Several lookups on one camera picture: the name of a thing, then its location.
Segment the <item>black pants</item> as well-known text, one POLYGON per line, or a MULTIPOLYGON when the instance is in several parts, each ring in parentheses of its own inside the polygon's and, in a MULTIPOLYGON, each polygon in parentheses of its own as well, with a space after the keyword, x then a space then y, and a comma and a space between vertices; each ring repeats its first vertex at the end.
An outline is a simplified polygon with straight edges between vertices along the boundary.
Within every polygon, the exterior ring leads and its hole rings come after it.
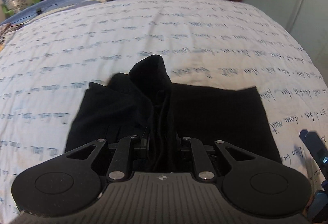
POLYGON ((226 141, 280 162, 280 154, 257 88, 224 90, 173 83, 159 55, 118 73, 105 86, 90 82, 71 125, 66 151, 97 139, 117 143, 147 138, 160 160, 175 156, 182 137, 204 145, 226 141))

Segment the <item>white script-print bed quilt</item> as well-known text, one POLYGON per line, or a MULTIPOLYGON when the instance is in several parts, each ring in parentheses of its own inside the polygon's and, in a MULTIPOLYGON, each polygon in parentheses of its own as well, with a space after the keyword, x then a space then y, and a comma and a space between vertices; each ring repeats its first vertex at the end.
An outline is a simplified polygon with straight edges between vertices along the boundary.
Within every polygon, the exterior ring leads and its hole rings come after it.
POLYGON ((37 17, 1 51, 1 223, 18 214, 17 174, 61 154, 89 82, 105 84, 161 55, 173 82, 257 87, 286 166, 323 181, 299 139, 327 141, 327 86, 304 48, 248 4, 224 0, 116 0, 37 17))

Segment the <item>colourful patchwork blanket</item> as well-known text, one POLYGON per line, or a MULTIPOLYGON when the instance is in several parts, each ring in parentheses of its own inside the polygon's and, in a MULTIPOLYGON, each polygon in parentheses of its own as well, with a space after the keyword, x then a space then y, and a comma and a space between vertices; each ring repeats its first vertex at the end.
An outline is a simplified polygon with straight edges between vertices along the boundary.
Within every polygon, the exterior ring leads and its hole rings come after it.
POLYGON ((14 25, 11 23, 2 24, 0 27, 0 51, 5 47, 5 40, 7 33, 11 32, 14 28, 14 25))

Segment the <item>green plastic chair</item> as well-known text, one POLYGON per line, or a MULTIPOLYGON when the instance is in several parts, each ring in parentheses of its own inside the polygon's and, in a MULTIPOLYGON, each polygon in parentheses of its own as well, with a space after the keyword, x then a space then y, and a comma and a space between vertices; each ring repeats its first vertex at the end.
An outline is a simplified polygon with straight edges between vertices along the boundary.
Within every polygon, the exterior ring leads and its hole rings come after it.
POLYGON ((23 11, 24 9, 39 3, 41 0, 1 0, 2 11, 5 18, 13 16, 14 14, 23 11))

